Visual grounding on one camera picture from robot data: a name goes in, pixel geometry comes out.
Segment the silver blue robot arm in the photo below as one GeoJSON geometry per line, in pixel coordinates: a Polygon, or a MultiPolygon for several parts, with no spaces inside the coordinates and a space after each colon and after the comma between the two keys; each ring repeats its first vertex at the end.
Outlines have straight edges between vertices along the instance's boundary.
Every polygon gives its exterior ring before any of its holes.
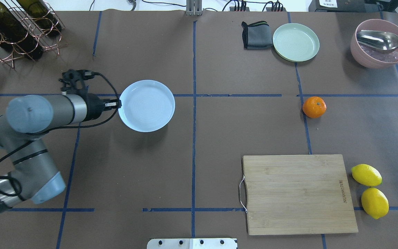
{"type": "Polygon", "coordinates": [[[65,181],[42,137],[59,128],[79,129],[104,111],[121,107],[119,99],[95,94],[26,95],[14,98],[0,116],[0,214],[19,203],[46,202],[61,194],[65,181]]]}

